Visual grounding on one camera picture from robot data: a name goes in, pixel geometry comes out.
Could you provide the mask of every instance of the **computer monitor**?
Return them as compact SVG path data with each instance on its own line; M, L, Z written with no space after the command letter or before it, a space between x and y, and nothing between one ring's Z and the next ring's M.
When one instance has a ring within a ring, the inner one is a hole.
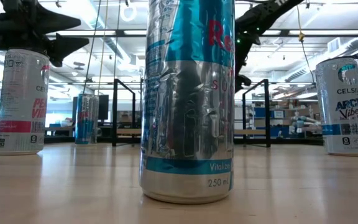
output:
M109 119L109 95L99 96L99 115L98 119Z
M73 122L76 121L78 97L73 98ZM109 119L109 95L99 96L99 114L98 119Z

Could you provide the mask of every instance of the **cable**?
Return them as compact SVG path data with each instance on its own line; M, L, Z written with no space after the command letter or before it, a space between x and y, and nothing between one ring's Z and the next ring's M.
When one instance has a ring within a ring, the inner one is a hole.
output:
M84 82L84 90L82 91L82 94L85 94L85 87L86 87L86 83L88 82L88 75L89 75L89 72L90 72L92 51L93 51L93 45L94 45L94 37L95 37L95 35L96 35L96 29L98 28L99 15L100 15L100 6L101 6L101 5L102 5L102 0L99 0L98 14L96 15L96 23L95 23L95 25L94 25L92 45L91 45L91 52L89 53L88 67L86 68L86 75L85 75L85 82Z
M108 16L108 9L109 9L109 1L107 0L106 4L106 16L104 17L104 24L107 24L107 16ZM100 72L99 72L99 85L98 85L98 96L100 94L100 81L102 79L102 69L103 69L103 56L104 56L104 43L106 41L106 26L104 26L104 32L103 32L103 43L102 43L102 59L100 61Z
M121 11L121 0L119 0L119 4L118 4L118 11ZM117 16L117 30L119 29L119 14ZM117 69L117 48L118 48L118 36L116 36L116 47L114 49L114 75L113 78L114 80L116 79L116 69Z
M310 64L309 64L308 56L306 55L305 46L303 45L303 39L305 38L305 35L302 33L301 14L300 14L300 12L299 12L299 7L298 7L298 6L296 6L296 11L298 12L298 25L299 25L299 38L298 38L298 40L299 40L299 42L301 42L303 55L305 56L306 63L308 64L309 72L310 72L310 74L311 74L311 79L312 79L312 81L313 81L313 84L316 85L316 83L314 82L313 72L311 72L311 69L310 69Z

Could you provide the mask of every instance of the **ductwork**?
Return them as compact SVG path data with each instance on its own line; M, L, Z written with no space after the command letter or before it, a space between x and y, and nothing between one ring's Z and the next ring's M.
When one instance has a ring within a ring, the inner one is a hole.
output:
M92 29L95 29L95 27L97 30L106 29L106 25L103 22L104 18L100 16L98 18L98 12L91 0L71 0L71 3L75 5L76 8L82 8L83 12L79 13L79 15ZM104 40L104 43L117 55L119 62L131 62L131 57L125 53L124 49L122 49L112 37L102 37L101 40Z
M354 38L350 41L348 41L346 44L340 46L337 50L333 52L328 52L327 50L321 54L315 55L314 57L308 58L311 64L311 69L314 70L312 65L317 65L318 63L322 62L323 60L326 60L328 58L334 58L338 57L340 55L350 55L354 51L358 49L358 38ZM295 69L290 70L284 77L281 78L281 81L290 82L296 78L299 78L303 75L310 75L310 71L308 68L307 63L303 63L299 67L296 67Z

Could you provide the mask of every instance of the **aluminum can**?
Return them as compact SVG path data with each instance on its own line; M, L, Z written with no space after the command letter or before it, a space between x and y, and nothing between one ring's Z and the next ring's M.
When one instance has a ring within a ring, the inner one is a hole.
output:
M0 104L0 154L35 154L44 148L49 58L31 50L5 55Z
M234 0L149 1L139 182L173 203L232 188Z
M97 143L99 96L79 94L75 124L75 144Z
M358 156L358 68L352 57L316 67L324 146L329 154Z

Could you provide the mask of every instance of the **white can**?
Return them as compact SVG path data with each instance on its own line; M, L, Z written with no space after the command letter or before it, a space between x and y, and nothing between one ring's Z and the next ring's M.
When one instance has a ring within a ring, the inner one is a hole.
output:
M44 148L49 58L30 50L5 55L0 105L0 155L35 154Z
M316 67L324 146L329 154L358 156L358 69L352 57Z

